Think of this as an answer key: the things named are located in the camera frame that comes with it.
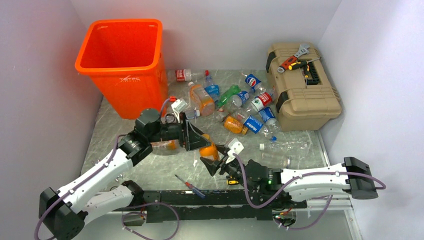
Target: blue bottle label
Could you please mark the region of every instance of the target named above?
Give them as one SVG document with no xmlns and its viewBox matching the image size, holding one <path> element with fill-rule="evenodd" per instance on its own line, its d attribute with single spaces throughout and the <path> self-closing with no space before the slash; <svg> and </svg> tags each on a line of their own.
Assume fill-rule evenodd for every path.
<svg viewBox="0 0 424 240">
<path fill-rule="evenodd" d="M 220 87 L 218 85 L 210 85 L 204 88 L 209 95 L 220 95 Z"/>
<path fill-rule="evenodd" d="M 276 116 L 274 116 L 273 111 L 271 111 L 270 107 L 265 107 L 264 109 L 260 110 L 259 114 L 264 123 L 266 123 L 270 119 L 276 118 Z"/>
<path fill-rule="evenodd" d="M 261 81 L 253 74 L 249 74 L 244 81 L 253 89 L 253 91 L 255 91 L 255 86 L 261 83 Z"/>
<path fill-rule="evenodd" d="M 249 99 L 249 93 L 247 91 L 241 91 L 236 95 L 240 97 L 242 105 Z"/>
<path fill-rule="evenodd" d="M 258 119 L 256 119 L 254 116 L 250 115 L 244 122 L 244 125 L 252 132 L 257 134 L 264 124 Z"/>
</svg>

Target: orange plastic bin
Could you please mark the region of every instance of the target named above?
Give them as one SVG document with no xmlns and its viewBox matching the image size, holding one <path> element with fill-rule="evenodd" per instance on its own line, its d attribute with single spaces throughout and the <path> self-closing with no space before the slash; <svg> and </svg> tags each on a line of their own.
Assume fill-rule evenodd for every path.
<svg viewBox="0 0 424 240">
<path fill-rule="evenodd" d="M 95 21 L 79 50 L 75 68 L 90 76 L 123 119 L 136 119 L 144 109 L 159 111 L 168 97 L 161 46 L 159 20 Z"/>
</svg>

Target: toolbox latch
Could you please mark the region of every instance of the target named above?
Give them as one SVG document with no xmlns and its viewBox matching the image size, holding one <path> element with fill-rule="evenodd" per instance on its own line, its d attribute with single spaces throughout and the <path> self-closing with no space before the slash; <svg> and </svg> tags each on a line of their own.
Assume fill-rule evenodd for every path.
<svg viewBox="0 0 424 240">
<path fill-rule="evenodd" d="M 275 108 L 277 109 L 277 113 L 280 113 L 280 108 L 283 106 L 283 103 L 287 100 L 289 100 L 289 95 L 287 94 L 286 91 L 283 91 L 279 95 L 277 103 L 275 104 Z"/>
</svg>

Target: tan toolbox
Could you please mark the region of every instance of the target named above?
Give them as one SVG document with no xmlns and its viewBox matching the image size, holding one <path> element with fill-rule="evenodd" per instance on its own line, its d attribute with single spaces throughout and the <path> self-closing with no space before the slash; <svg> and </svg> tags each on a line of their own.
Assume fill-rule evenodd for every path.
<svg viewBox="0 0 424 240">
<path fill-rule="evenodd" d="M 277 119 L 284 132 L 296 130 L 318 130 L 328 120 L 337 118 L 342 112 L 340 96 L 334 89 L 320 60 L 309 63 L 310 77 L 305 80 L 303 69 L 286 70 L 277 68 L 293 56 L 302 42 L 274 43 L 268 48 L 266 77 L 277 93 L 275 100 Z M 312 43 L 308 43 L 309 53 L 299 60 L 313 60 L 321 57 Z"/>
</svg>

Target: white wall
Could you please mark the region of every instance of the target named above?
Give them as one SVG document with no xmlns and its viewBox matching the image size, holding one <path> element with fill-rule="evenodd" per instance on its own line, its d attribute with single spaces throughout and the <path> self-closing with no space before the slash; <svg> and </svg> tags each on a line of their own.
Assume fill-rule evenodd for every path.
<svg viewBox="0 0 424 240">
<path fill-rule="evenodd" d="M 343 0 L 319 49 L 343 114 L 322 129 L 332 163 L 355 156 L 387 184 L 353 200 L 365 240 L 423 239 L 424 5 Z"/>
<path fill-rule="evenodd" d="M 85 32 L 68 0 L 0 3 L 2 240 L 32 239 L 40 193 L 80 173 L 101 99 L 74 69 Z"/>
<path fill-rule="evenodd" d="M 71 1 L 87 27 L 101 19 L 162 21 L 169 69 L 264 69 L 272 43 L 318 43 L 341 0 Z"/>
</svg>

